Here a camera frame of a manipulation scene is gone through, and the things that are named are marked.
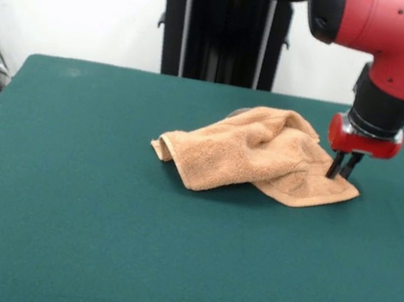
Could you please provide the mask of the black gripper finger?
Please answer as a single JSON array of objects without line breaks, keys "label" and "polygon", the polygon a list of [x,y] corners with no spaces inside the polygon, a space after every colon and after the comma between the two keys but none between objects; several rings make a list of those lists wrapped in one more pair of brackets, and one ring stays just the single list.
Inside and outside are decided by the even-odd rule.
[{"label": "black gripper finger", "polygon": [[348,178],[351,175],[354,168],[357,166],[357,164],[359,164],[361,162],[363,157],[364,157],[364,154],[355,153],[355,152],[352,153],[349,161],[340,170],[340,175],[343,178]]},{"label": "black gripper finger", "polygon": [[344,157],[346,156],[345,152],[338,151],[333,159],[332,164],[327,170],[327,173],[325,174],[326,178],[334,179],[336,175],[340,172],[341,170],[341,165],[344,160]]}]

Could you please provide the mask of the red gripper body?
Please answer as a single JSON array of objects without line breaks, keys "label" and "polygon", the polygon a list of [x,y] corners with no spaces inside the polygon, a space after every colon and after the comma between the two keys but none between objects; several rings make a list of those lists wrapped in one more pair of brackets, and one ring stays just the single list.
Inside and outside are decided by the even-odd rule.
[{"label": "red gripper body", "polygon": [[390,159],[399,153],[404,134],[401,130],[391,139],[375,138],[353,127],[347,113],[336,113],[328,127],[328,141],[334,151],[367,154],[377,159]]}]

